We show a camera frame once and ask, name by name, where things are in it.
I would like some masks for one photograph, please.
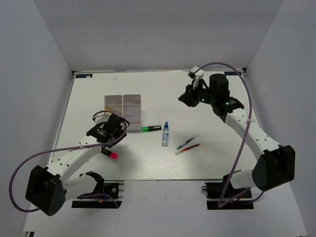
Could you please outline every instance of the white wall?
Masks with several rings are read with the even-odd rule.
[[[316,236],[316,1],[285,0],[248,68],[262,126],[296,151],[291,187]]]
[[[22,160],[52,147],[71,71],[32,0],[1,1],[0,31],[0,229],[16,237],[25,214],[9,201],[9,179]],[[14,182],[24,208],[31,167],[44,160],[27,164]]]
[[[73,71],[247,67],[282,0],[35,0]]]

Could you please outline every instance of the white table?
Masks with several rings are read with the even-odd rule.
[[[240,80],[237,76],[228,79],[231,95],[247,108]],[[97,155],[78,171],[92,170],[107,180],[126,180],[119,209],[73,209],[68,201],[52,217],[40,211],[29,213],[24,231],[35,232],[35,237],[306,235],[289,184],[265,193],[253,210],[209,211],[200,191],[203,181],[180,180],[221,179],[230,171],[241,142],[210,106],[188,108],[177,100],[190,81],[186,72],[106,73],[75,79],[58,147],[76,144],[94,125],[90,117],[103,108],[106,94],[128,93],[142,96],[143,126],[169,122],[169,146],[161,146],[161,132],[129,133],[113,147],[118,160]],[[196,142],[202,146],[175,156],[175,148],[194,134],[200,135]],[[254,164],[253,154],[245,147],[237,168],[249,169]],[[260,193],[258,189],[252,192],[254,196]]]
[[[206,72],[209,75],[219,72]],[[228,76],[231,95],[248,109],[248,98],[238,76]],[[87,171],[101,174],[106,180],[150,179],[221,179],[230,172],[241,138],[217,117],[210,105],[200,103],[189,108],[178,97],[191,83],[187,72],[98,73],[92,78],[76,78],[65,114],[57,147],[73,146],[94,126],[91,116],[104,108],[104,96],[140,94],[142,125],[169,123],[169,146],[161,146],[161,131],[128,133],[111,150],[117,160],[96,155],[74,175]],[[195,134],[201,146],[175,156],[176,147]],[[53,160],[64,153],[54,154]],[[252,169],[255,158],[245,146],[237,169]]]

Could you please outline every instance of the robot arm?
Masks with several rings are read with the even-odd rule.
[[[90,158],[123,139],[127,121],[115,114],[108,116],[107,112],[93,119],[97,124],[77,144],[80,149],[70,150],[44,168],[38,165],[31,171],[25,197],[48,216],[54,215],[71,198],[103,191],[104,179],[97,173],[69,178]]]
[[[226,76],[211,75],[209,87],[203,88],[203,72],[199,70],[196,76],[196,69],[194,67],[189,71],[192,84],[187,85],[186,92],[179,100],[189,107],[195,107],[199,102],[211,105],[214,113],[243,137],[248,122],[247,113],[243,104],[230,96]],[[294,179],[295,152],[291,146],[281,146],[253,121],[250,122],[246,144],[254,153],[257,163],[253,170],[233,174],[231,185],[234,189],[258,187],[267,191]]]

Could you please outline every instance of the white enclosure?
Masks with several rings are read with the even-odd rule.
[[[204,75],[207,78],[219,72],[205,72]],[[249,110],[247,94],[239,77],[227,78],[231,95]],[[142,95],[144,124],[163,125],[162,122],[168,121],[169,145],[161,146],[161,132],[128,132],[126,138],[111,148],[118,154],[118,159],[97,154],[70,178],[71,182],[82,173],[94,171],[105,180],[126,180],[119,210],[78,210],[71,208],[69,201],[52,217],[42,212],[28,214],[24,230],[45,237],[83,236],[84,233],[90,237],[98,237],[101,233],[131,237],[190,237],[194,234],[208,236],[210,231],[220,237],[236,229],[240,230],[239,235],[256,233],[257,237],[305,235],[289,184],[265,193],[259,202],[254,203],[254,210],[223,210],[219,213],[206,209],[205,194],[200,190],[202,180],[218,180],[230,172],[241,138],[214,115],[208,105],[188,108],[177,100],[190,81],[187,72],[182,71],[94,73],[92,78],[75,78],[58,148],[76,144],[78,137],[94,126],[90,118],[104,106],[104,95],[118,92]],[[195,142],[202,145],[176,156],[175,148],[191,134],[198,134]],[[53,162],[59,164],[58,159],[65,153],[54,153]],[[237,170],[252,169],[255,163],[254,154],[246,146]],[[253,189],[252,193],[256,197],[260,191]],[[229,228],[218,228],[222,218],[227,218],[229,223],[236,218],[244,221],[229,225]]]
[[[33,231],[30,223],[34,218],[40,218],[38,224],[43,226],[38,236],[44,236],[43,230],[47,228],[55,236],[183,237],[210,236],[211,233],[214,236],[271,236],[277,233],[275,236],[308,234],[315,237],[315,12],[316,2],[313,0],[2,1],[2,232],[7,236],[21,235],[26,215],[10,203],[9,179],[22,160],[54,147],[71,91],[72,71],[187,70],[194,65],[222,61],[237,68],[247,68],[246,80],[260,125],[280,143],[290,144],[295,149],[296,176],[290,185],[266,193],[267,196],[255,204],[254,212],[240,211],[240,215],[238,212],[231,215],[228,211],[204,212],[199,195],[182,195],[185,200],[197,202],[195,209],[168,195],[166,197],[171,198],[171,202],[165,205],[164,185],[174,185],[168,182],[151,189],[153,206],[131,206],[130,202],[139,198],[135,190],[145,189],[139,181],[129,181],[130,199],[127,199],[124,210],[137,213],[137,218],[131,214],[121,216],[108,211],[104,215],[91,210],[90,217],[84,219],[81,214],[86,212],[73,211],[68,203],[62,211],[67,212],[69,221],[78,221],[82,226],[77,232],[63,232],[63,228],[71,224],[67,222],[60,223],[57,229],[45,226],[47,221],[41,213],[29,214],[24,230]],[[31,168],[46,162],[47,157],[38,158],[17,175],[13,194],[22,207],[28,207],[24,195]],[[188,187],[193,188],[198,182],[192,181]],[[180,186],[174,188],[184,192],[186,189]],[[153,214],[160,204],[161,211]],[[269,210],[276,211],[274,216],[278,220],[271,219],[263,228],[260,221],[269,220],[272,216]],[[67,216],[64,212],[58,213],[61,219]],[[167,222],[163,216],[166,213],[170,216],[174,213],[172,217],[176,220]],[[190,220],[183,232],[181,227],[188,220],[177,218],[186,215],[195,219]],[[102,227],[97,226],[91,224],[94,218],[107,218],[108,222]],[[144,227],[146,224],[154,226],[155,220],[160,221],[156,227]],[[126,229],[116,231],[119,221]],[[85,223],[90,223],[86,233]]]

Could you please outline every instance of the purple cable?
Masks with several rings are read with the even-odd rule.
[[[116,112],[112,112],[112,111],[109,111],[109,110],[100,110],[98,112],[95,112],[94,115],[92,115],[92,118],[94,116],[96,116],[97,114],[100,114],[100,113],[106,113],[106,112],[109,112],[109,113],[112,113],[112,114],[115,114],[116,116],[120,117],[120,118],[123,118],[122,115],[116,113]]]
[[[117,141],[120,141],[124,135],[126,134],[126,129],[124,130],[124,132],[122,133],[122,135],[120,137],[118,137],[117,139],[115,139],[114,141],[111,141],[111,142],[105,142],[105,143],[99,143],[99,144],[93,144],[93,145],[85,145],[85,146],[78,146],[78,147],[65,147],[65,148],[58,148],[58,149],[53,149],[53,150],[48,150],[48,151],[43,151],[43,152],[39,152],[39,153],[36,153],[30,157],[28,157],[27,159],[25,159],[24,161],[22,161],[22,163],[20,163],[18,165],[18,167],[16,167],[15,171],[13,172],[12,176],[11,176],[11,179],[10,179],[10,183],[9,183],[9,196],[10,196],[10,200],[11,200],[11,203],[13,204],[13,206],[18,209],[19,211],[22,211],[22,212],[34,212],[34,211],[38,211],[39,209],[38,208],[35,208],[35,209],[31,209],[31,210],[27,210],[27,209],[23,209],[21,207],[18,206],[18,204],[15,202],[14,200],[14,197],[13,197],[13,193],[12,193],[12,185],[13,185],[13,180],[17,174],[17,172],[19,171],[19,169],[26,163],[28,162],[29,160],[35,158],[35,157],[38,157],[40,155],[43,155],[43,154],[47,154],[47,153],[51,153],[51,152],[61,152],[61,151],[67,151],[67,150],[79,150],[79,149],[82,149],[82,148],[90,148],[90,147],[99,147],[99,146],[107,146],[107,145],[110,145],[112,143],[115,143]]]
[[[227,179],[227,181],[226,181],[226,183],[225,183],[225,185],[224,185],[222,194],[221,194],[221,196],[220,196],[220,198],[219,198],[219,201],[218,201],[218,207],[221,208],[221,207],[223,207],[224,205],[226,205],[227,203],[229,203],[230,201],[233,201],[235,198],[240,197],[241,195],[245,194],[246,192],[248,192],[248,191],[250,190],[250,188],[248,188],[248,189],[242,191],[241,193],[235,195],[234,197],[228,199],[228,200],[225,201],[224,203],[222,203],[223,198],[224,198],[224,195],[225,195],[226,190],[227,190],[227,188],[228,188],[228,185],[229,185],[229,183],[230,183],[230,181],[231,181],[231,179],[232,179],[232,175],[233,175],[233,173],[234,173],[234,171],[235,171],[235,169],[236,169],[236,166],[237,166],[237,164],[238,164],[238,161],[239,161],[239,158],[240,158],[242,149],[243,149],[243,147],[244,147],[244,145],[245,145],[245,143],[246,143],[246,138],[247,138],[247,134],[248,134],[248,131],[249,131],[250,120],[251,120],[251,115],[252,115],[252,100],[251,100],[250,91],[249,91],[249,88],[248,88],[248,86],[247,86],[247,84],[246,84],[246,81],[245,81],[244,78],[241,76],[241,74],[239,74],[239,72],[236,70],[236,68],[232,67],[232,66],[229,65],[229,64],[221,63],[221,62],[208,63],[208,64],[205,64],[205,65],[203,65],[202,67],[198,68],[198,69],[194,72],[194,74],[197,73],[199,70],[201,70],[201,69],[203,69],[203,68],[205,68],[205,67],[207,67],[207,66],[214,65],[214,64],[224,65],[224,66],[226,66],[226,67],[229,67],[230,69],[232,69],[234,72],[237,73],[237,75],[238,75],[239,78],[241,79],[241,81],[242,81],[242,83],[243,83],[243,85],[244,85],[244,87],[245,87],[245,89],[246,89],[246,92],[247,92],[247,95],[248,95],[248,100],[249,100],[249,115],[248,115],[248,120],[249,120],[249,121],[247,122],[247,126],[246,126],[246,129],[245,129],[245,133],[244,133],[244,135],[243,135],[243,137],[242,137],[242,142],[241,142],[241,145],[240,145],[238,154],[237,154],[237,156],[236,156],[235,162],[234,162],[234,164],[233,164],[233,167],[232,167],[232,169],[231,169],[231,172],[229,173],[228,179]],[[252,200],[252,201],[249,202],[249,203],[252,203],[252,202],[258,200],[258,199],[262,196],[262,194],[263,194],[263,192],[262,192],[256,199]]]
[[[108,194],[83,194],[83,195],[80,195],[78,198],[94,198],[96,196],[105,196],[109,199],[111,199],[113,201],[113,203],[115,204],[115,206],[117,206],[117,208],[119,208],[119,205],[117,204],[117,202],[114,200],[113,197],[111,197],[110,195]]]

